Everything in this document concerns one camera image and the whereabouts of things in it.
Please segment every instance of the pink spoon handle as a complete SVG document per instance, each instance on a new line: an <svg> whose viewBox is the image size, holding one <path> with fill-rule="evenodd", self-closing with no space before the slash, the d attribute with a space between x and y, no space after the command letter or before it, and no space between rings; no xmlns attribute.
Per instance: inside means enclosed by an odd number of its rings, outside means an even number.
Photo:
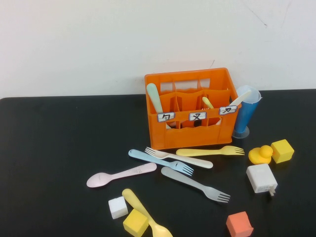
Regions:
<svg viewBox="0 0 316 237"><path fill-rule="evenodd" d="M121 173L113 174L112 180L127 177L127 176L142 174L142 173L148 173L156 169L157 169L157 165L155 163L148 163L148 164L144 164L144 165L123 171Z"/></svg>

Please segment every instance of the light blue fork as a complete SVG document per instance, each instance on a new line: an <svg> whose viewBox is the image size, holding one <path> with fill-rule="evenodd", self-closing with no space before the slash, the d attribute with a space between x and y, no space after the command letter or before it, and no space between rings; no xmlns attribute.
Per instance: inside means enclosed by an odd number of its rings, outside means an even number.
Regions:
<svg viewBox="0 0 316 237"><path fill-rule="evenodd" d="M149 162L153 162L156 164L161 164L167 167L170 167L171 169L177 170L179 172L182 172L184 174L190 175L192 176L193 174L193 169L191 167L189 167L188 165L180 162L180 161L174 161L174 162L167 162L161 159L158 159L156 157L150 156L144 152L132 149L128 152L130 157L134 157L137 159L142 159L145 161L149 161Z"/></svg>

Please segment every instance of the yellow cube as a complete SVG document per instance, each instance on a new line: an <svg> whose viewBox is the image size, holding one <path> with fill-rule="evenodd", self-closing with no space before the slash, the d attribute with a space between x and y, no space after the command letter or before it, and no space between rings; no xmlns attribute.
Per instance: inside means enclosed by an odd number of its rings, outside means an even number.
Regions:
<svg viewBox="0 0 316 237"><path fill-rule="evenodd" d="M148 218L133 209L123 222L124 229L134 237L141 237L148 227Z"/></svg>
<svg viewBox="0 0 316 237"><path fill-rule="evenodd" d="M294 153L294 149L291 147L286 139L272 142L271 147L273 149L272 158L275 160L276 163L290 160Z"/></svg>

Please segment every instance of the charger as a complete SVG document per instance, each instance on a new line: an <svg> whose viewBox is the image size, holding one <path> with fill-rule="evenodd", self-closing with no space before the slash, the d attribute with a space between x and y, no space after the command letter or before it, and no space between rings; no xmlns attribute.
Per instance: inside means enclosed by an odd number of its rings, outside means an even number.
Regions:
<svg viewBox="0 0 316 237"><path fill-rule="evenodd" d="M249 166L246 173L255 193L269 191L270 195L274 196L277 181L268 164Z"/></svg>

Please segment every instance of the pink spoon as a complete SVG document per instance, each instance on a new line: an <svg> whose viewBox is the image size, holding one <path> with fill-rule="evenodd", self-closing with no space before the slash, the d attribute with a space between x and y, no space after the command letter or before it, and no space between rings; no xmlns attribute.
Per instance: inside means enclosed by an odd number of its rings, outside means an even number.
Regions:
<svg viewBox="0 0 316 237"><path fill-rule="evenodd" d="M88 179L87 186L89 188L97 188L108 184L110 181L114 179L119 179L142 173L148 173L156 169L157 165L155 163L148 163L117 174L97 173Z"/></svg>

